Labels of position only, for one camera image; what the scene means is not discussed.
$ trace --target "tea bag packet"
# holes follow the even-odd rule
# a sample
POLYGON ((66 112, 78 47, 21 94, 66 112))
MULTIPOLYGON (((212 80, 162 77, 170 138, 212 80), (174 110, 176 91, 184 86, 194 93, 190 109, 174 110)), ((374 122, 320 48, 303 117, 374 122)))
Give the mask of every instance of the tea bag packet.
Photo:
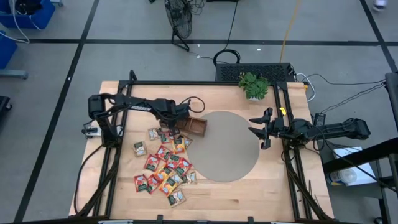
POLYGON ((134 150, 134 155, 136 157, 144 156, 147 154, 147 148, 144 141, 134 143, 132 147, 134 150))
POLYGON ((181 189, 173 192, 170 196, 167 197, 167 199, 169 200, 169 204, 171 207, 180 205, 181 203, 183 203, 186 200, 186 198, 184 197, 184 194, 182 194, 181 189))
POLYGON ((167 167, 175 170, 175 168, 177 168, 178 163, 180 162, 181 157, 177 156, 177 155, 171 155, 170 158, 167 161, 167 167))
POLYGON ((144 165, 144 169, 155 172, 157 166, 159 165, 160 159, 152 154, 149 154, 147 162, 144 165))
POLYGON ((167 180, 172 172, 173 170, 165 164, 161 169, 155 172, 154 176, 157 181, 162 182, 163 180, 167 180))
POLYGON ((181 176, 179 176, 179 174, 173 174, 169 178, 173 179, 177 186, 183 183, 183 179, 181 178, 181 176))
POLYGON ((157 156, 159 159, 162 159, 165 162, 167 162, 167 160, 170 158, 171 155, 172 152, 164 146, 160 146, 159 150, 155 154, 155 156, 157 156))
POLYGON ((172 140, 172 146, 173 146, 174 154, 184 153, 185 152, 185 138, 182 136, 179 136, 178 138, 172 140))
POLYGON ((172 178, 169 177, 167 180, 163 181, 160 184, 159 190, 164 194, 166 194, 166 196, 169 196, 173 192, 173 190, 177 187, 177 185, 178 184, 172 178))
POLYGON ((172 135, 170 135, 170 131, 164 131, 160 135, 160 141, 162 141, 162 144, 170 143, 173 139, 174 139, 174 137, 172 135))
POLYGON ((156 140, 160 138, 160 135, 162 134, 162 128, 150 128, 148 129, 148 134, 151 141, 156 140))
POLYGON ((183 135, 183 134, 181 134, 178 138, 184 138, 184 141, 185 141, 185 150, 188 149, 188 146, 191 145, 191 143, 192 143, 192 141, 193 141, 191 138, 189 138, 188 136, 183 135))
POLYGON ((135 176, 134 183, 136 184, 136 192, 147 190, 148 182, 144 175, 135 176))
POLYGON ((147 191, 152 194, 155 189, 160 185, 160 182, 156 180, 155 175, 152 174, 147 178, 147 191))
POLYGON ((190 174, 185 174, 182 176, 183 184, 197 184, 197 173, 193 171, 190 174))
POLYGON ((180 162, 178 162, 175 171, 180 175, 185 175, 187 171, 191 168, 192 164, 189 163, 186 159, 181 158, 180 162))

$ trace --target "white container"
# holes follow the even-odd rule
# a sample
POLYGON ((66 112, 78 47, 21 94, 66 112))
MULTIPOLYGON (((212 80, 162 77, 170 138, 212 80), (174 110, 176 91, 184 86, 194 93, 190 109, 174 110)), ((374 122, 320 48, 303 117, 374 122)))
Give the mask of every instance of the white container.
POLYGON ((248 100, 251 100, 251 101, 259 101, 260 99, 257 98, 257 97, 255 97, 255 96, 252 96, 252 97, 250 97, 248 100))
POLYGON ((327 174, 326 181, 332 185, 349 184, 356 181, 356 173, 352 169, 344 169, 327 174))

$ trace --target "brown wooden tray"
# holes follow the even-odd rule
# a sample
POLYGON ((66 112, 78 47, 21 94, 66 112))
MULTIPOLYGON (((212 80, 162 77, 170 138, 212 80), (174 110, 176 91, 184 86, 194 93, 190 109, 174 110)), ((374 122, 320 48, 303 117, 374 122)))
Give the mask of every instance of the brown wooden tray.
MULTIPOLYGON (((167 125, 164 123, 160 123, 160 126, 163 128, 167 128, 167 125)), ((194 118, 194 117, 190 116, 187 119, 177 121, 177 124, 175 125, 175 127, 178 128, 182 132, 189 133, 189 134, 196 134, 198 136, 204 137, 206 127, 207 127, 207 120, 200 119, 200 118, 194 118)))

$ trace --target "potted plant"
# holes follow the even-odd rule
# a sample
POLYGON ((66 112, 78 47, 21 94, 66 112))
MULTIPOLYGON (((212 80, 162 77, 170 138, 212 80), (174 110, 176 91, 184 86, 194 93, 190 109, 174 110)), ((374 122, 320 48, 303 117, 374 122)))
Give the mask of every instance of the potted plant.
POLYGON ((251 72, 241 72, 239 87, 246 92, 246 99, 258 101, 264 99, 268 91, 269 82, 266 78, 257 76, 251 72))

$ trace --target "wooden table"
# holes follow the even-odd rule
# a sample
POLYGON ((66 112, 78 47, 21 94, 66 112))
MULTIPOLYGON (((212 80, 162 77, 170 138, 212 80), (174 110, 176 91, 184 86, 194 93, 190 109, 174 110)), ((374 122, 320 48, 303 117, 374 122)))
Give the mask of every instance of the wooden table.
MULTIPOLYGON (((103 82, 101 93, 116 93, 117 86, 118 82, 103 82)), ((303 84, 288 83, 288 88, 295 118, 311 120, 303 84)), ((248 101, 237 86, 214 85, 134 85, 132 96, 148 99, 168 98, 177 103, 188 96, 198 96, 206 103, 206 110, 201 114, 191 114, 196 117, 212 111, 230 111, 249 119, 262 116, 268 107, 273 107, 276 111, 272 87, 265 99, 260 101, 248 101)), ((199 101, 192 101, 194 110, 200 110, 201 107, 199 101)), ((126 124, 111 218, 154 220, 157 215, 163 215, 165 220, 245 221, 248 216, 253 216, 255 221, 294 221, 287 173, 285 164, 280 158, 282 152, 280 139, 272 138, 271 148, 267 150, 259 148, 260 154, 256 165, 240 180, 219 183, 207 180, 197 172, 198 184, 181 186, 187 201, 175 208, 170 208, 166 196, 159 190, 152 195, 147 192, 136 193, 133 180, 135 175, 149 176, 152 172, 143 169, 146 156, 134 157, 132 144, 145 141, 149 153, 155 154, 160 146, 160 140, 150 141, 147 130, 158 126, 159 122, 150 113, 129 111, 126 124)), ((100 144, 100 138, 89 139, 84 158, 100 144)), ((312 144, 308 144, 307 147, 311 149, 312 144)), ((79 209, 97 188, 103 156, 104 150, 95 154, 83 169, 78 193, 79 209)), ((333 217, 319 155, 308 150, 301 150, 301 157, 307 185, 311 180, 312 194, 316 195, 319 205, 326 214, 333 217)), ((301 201, 302 196, 300 193, 297 195, 298 200, 301 201)), ((99 214, 104 213, 107 196, 108 191, 105 190, 99 214)), ((300 216, 305 217, 302 202, 299 203, 299 209, 300 216)))

